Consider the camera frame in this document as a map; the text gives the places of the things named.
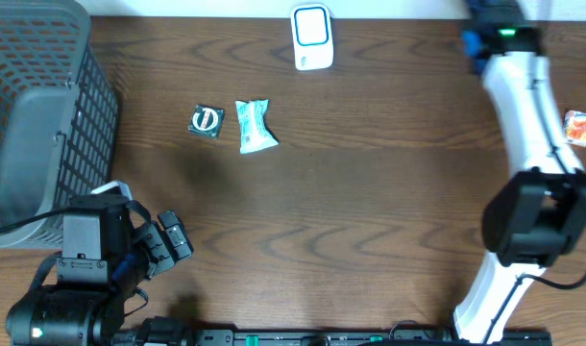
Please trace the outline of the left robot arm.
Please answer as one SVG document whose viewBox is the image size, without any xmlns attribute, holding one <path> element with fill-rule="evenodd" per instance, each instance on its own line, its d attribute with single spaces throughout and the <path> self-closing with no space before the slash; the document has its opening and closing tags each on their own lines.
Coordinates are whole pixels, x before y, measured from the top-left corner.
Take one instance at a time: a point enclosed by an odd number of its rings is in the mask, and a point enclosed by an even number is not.
<svg viewBox="0 0 586 346">
<path fill-rule="evenodd" d="M 73 197 L 62 213 L 63 245 L 39 265 L 10 309 L 13 345 L 191 345 L 191 331 L 165 317 L 123 330 L 125 304 L 194 249 L 172 210 L 151 216 L 119 181 Z"/>
</svg>

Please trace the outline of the light green wipes pack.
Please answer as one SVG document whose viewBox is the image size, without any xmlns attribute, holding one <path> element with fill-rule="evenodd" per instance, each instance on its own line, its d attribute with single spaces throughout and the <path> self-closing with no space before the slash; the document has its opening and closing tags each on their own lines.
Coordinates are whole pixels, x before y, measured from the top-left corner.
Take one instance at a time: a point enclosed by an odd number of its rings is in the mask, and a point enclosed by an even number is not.
<svg viewBox="0 0 586 346">
<path fill-rule="evenodd" d="M 235 101 L 240 126 L 240 153 L 250 154 L 277 146 L 279 142 L 265 125 L 269 101 Z"/>
</svg>

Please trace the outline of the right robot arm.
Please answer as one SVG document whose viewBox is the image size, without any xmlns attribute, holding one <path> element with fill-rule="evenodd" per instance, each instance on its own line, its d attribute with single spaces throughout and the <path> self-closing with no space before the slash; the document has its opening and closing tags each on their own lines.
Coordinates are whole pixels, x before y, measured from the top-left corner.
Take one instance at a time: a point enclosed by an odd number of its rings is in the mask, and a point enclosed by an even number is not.
<svg viewBox="0 0 586 346">
<path fill-rule="evenodd" d="M 509 179 L 483 211 L 483 261 L 452 329 L 493 345 L 531 284 L 586 285 L 586 171 L 560 126 L 541 28 L 514 0 L 465 5 L 461 39 L 495 108 Z"/>
</svg>

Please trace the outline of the orange tissue pack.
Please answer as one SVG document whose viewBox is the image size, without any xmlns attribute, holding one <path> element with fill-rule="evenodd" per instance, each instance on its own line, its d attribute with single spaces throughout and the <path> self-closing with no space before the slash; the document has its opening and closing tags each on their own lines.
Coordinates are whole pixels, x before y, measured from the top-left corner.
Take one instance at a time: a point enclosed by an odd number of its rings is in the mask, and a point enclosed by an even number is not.
<svg viewBox="0 0 586 346">
<path fill-rule="evenodd" d="M 586 147 L 586 112 L 567 111 L 564 116 L 564 133 L 568 143 Z"/>
</svg>

